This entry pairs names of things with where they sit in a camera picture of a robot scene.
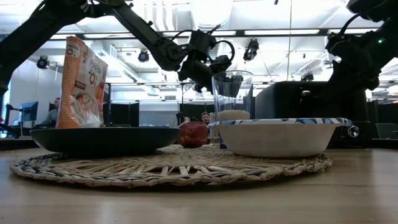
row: man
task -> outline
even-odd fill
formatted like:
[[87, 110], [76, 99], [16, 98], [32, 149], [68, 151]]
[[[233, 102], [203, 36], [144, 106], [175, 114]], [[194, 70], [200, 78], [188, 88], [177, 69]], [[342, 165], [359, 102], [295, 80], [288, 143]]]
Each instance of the man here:
[[47, 126], [55, 126], [58, 118], [58, 107], [60, 106], [60, 98], [56, 98], [54, 100], [54, 107], [55, 109], [50, 110], [49, 114], [47, 115], [46, 119], [41, 123], [41, 125]]
[[210, 116], [209, 116], [209, 114], [207, 112], [204, 112], [204, 113], [201, 114], [201, 121], [203, 123], [205, 123], [206, 125], [209, 124]]

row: black bowl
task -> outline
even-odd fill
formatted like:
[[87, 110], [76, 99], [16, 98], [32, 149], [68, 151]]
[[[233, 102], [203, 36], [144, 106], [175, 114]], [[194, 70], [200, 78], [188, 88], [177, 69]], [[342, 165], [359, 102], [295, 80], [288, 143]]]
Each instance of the black bowl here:
[[73, 128], [30, 131], [42, 148], [70, 157], [96, 158], [152, 154], [173, 144], [178, 128]]

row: clear glass cup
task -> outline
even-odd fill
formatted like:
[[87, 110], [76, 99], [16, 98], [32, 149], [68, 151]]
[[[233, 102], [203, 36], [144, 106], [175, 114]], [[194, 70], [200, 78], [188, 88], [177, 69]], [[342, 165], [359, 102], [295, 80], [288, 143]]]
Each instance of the clear glass cup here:
[[236, 70], [220, 72], [212, 77], [217, 121], [254, 119], [251, 118], [252, 76], [250, 72]]

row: round wicker placemat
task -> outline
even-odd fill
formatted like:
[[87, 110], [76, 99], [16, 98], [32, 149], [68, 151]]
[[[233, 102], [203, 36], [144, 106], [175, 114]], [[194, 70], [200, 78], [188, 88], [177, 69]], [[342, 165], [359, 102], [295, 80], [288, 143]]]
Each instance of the round wicker placemat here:
[[183, 149], [169, 146], [151, 156], [76, 160], [56, 153], [17, 161], [10, 169], [17, 175], [90, 187], [138, 187], [158, 184], [178, 186], [269, 180], [278, 175], [323, 172], [332, 159], [320, 154], [300, 159], [277, 160], [234, 155], [203, 146]]

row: wooden table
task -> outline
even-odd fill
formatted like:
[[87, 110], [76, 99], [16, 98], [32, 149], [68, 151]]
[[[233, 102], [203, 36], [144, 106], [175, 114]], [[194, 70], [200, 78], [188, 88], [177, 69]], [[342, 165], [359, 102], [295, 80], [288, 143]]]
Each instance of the wooden table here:
[[398, 223], [398, 151], [334, 150], [323, 174], [202, 188], [110, 191], [50, 184], [8, 164], [48, 153], [0, 152], [0, 223]]

